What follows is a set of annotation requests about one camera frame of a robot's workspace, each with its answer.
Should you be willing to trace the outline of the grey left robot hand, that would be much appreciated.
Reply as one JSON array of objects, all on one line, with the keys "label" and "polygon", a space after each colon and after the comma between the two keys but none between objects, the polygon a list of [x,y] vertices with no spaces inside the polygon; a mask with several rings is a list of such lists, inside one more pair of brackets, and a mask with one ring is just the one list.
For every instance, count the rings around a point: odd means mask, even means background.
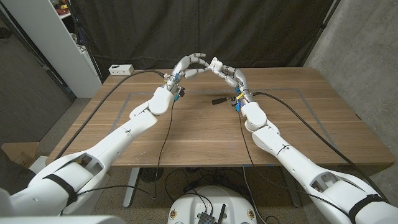
[{"label": "grey left robot hand", "polygon": [[[164,76],[164,84],[162,88],[165,88],[173,95],[176,95],[179,88],[179,82],[182,78],[193,78],[195,75],[199,73],[205,73],[209,70],[210,64],[202,59],[205,57],[206,54],[204,53],[193,53],[191,55],[184,56],[173,68],[170,74],[165,74]],[[203,65],[203,68],[194,68],[188,69],[188,67],[193,64],[197,63]]]}]

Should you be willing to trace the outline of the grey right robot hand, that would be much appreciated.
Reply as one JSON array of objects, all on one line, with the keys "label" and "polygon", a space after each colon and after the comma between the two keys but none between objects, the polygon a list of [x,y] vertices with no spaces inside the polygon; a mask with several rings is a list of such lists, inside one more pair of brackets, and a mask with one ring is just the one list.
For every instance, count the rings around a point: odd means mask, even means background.
[{"label": "grey right robot hand", "polygon": [[241,105],[254,102],[253,95],[249,91],[244,73],[238,69],[224,65],[216,57],[210,63],[213,73],[221,77],[229,86],[233,87],[237,96],[236,99]]}]

